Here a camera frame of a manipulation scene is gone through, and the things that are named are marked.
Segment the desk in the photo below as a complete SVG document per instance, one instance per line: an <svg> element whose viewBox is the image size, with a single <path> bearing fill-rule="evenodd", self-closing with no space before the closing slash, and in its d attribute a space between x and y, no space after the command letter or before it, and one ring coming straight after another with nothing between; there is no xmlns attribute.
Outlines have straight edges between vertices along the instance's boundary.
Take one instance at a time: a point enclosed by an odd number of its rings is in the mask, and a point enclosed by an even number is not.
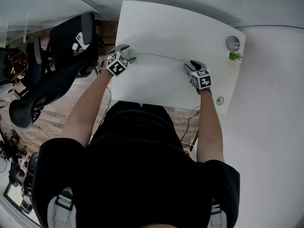
<svg viewBox="0 0 304 228"><path fill-rule="evenodd" d="M214 102L226 113L238 78L241 61L228 59L226 38L240 40L243 54L245 35L207 16L162 4L124 1L116 45L128 44L138 53L157 54L180 60L201 61L211 71ZM190 85L183 62L139 54L128 71L113 79L112 99L193 109L200 97Z"/></svg>

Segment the backpack strap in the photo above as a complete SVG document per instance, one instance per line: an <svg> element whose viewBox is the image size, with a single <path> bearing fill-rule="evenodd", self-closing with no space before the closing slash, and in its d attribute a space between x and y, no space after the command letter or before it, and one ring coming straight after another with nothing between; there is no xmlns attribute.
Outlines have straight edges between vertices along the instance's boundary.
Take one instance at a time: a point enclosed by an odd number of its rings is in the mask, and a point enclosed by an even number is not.
<svg viewBox="0 0 304 228"><path fill-rule="evenodd" d="M226 213L214 199L207 228L227 228Z"/></svg>
<svg viewBox="0 0 304 228"><path fill-rule="evenodd" d="M73 204L70 187L63 189L57 197L52 198L47 212L49 228L76 228L76 207Z"/></svg>

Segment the game controller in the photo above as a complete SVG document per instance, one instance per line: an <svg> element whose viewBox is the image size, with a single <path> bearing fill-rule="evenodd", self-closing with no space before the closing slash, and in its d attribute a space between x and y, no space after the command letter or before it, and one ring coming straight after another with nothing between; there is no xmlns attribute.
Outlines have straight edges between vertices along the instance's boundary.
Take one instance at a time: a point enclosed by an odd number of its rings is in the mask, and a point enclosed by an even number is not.
<svg viewBox="0 0 304 228"><path fill-rule="evenodd" d="M72 49L73 49L74 51L76 51L76 50L78 49L78 44L77 44L77 43L74 43L73 46L72 46Z"/></svg>
<svg viewBox="0 0 304 228"><path fill-rule="evenodd" d="M81 47L86 50L88 48L88 46L90 44L85 45L84 44L84 39L83 39L83 35L82 32L80 32L77 36L76 36L76 40L78 41L78 43L81 45Z"/></svg>

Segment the small potted plant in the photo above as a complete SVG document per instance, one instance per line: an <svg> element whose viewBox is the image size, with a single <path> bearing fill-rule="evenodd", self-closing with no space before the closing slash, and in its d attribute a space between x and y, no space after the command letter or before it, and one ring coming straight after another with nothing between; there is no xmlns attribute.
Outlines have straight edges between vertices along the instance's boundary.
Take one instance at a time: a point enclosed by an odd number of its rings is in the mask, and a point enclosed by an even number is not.
<svg viewBox="0 0 304 228"><path fill-rule="evenodd" d="M240 53L234 53L233 51L230 51L229 53L229 59L231 61L237 61L237 60L241 60L241 54Z"/></svg>

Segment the wooden floor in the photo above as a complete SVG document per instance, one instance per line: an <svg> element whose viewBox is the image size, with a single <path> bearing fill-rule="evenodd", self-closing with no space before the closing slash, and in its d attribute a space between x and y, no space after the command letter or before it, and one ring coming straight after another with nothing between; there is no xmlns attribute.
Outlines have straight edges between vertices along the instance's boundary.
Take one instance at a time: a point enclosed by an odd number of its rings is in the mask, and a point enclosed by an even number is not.
<svg viewBox="0 0 304 228"><path fill-rule="evenodd" d="M114 44L117 32L117 21L107 21L101 22L100 26L97 27L96 32L100 38L104 40L106 44ZM27 42L32 42L35 38L41 38L41 46L46 49L48 38L49 38L50 30L44 30L40 32L36 32L34 34L30 34L28 36ZM10 47L14 47L16 43L20 41L16 40L10 44ZM109 47L106 49L101 49L99 51L100 58L102 55L106 54L106 50L109 50ZM74 81L69 91L57 101L45 106L45 108L41 112L41 117L34 123L34 125L28 129L23 130L17 127L14 127L16 132L20 137L20 142L18 143L19 148L24 148L26 146L27 151L37 152L42 143L47 141L50 138L58 138L61 134L61 129L74 107L75 103L81 96L81 94L87 89L87 87L93 82L93 80L97 77L97 75L92 72L90 76L86 78L79 78ZM14 89L18 92L22 91L24 86L22 84L15 84ZM1 130L7 134L8 137L11 136L10 133L10 118L9 118L9 104L11 101L15 99L13 93L9 93L5 95L2 100L5 100L6 106L0 109L0 115L2 117L2 121L0 122ZM94 124L93 134L97 130L98 125L102 119L102 116L107 108L108 101L110 99L110 94L106 90L104 94L104 98L102 100L101 107L99 109L99 113ZM186 129L187 129L187 119L190 117L191 110L178 109L165 107L171 119L173 120L175 130L179 138L181 138ZM183 142L192 143L196 132L198 130L199 116L195 116L190 121L190 126L187 134L185 135Z"/></svg>

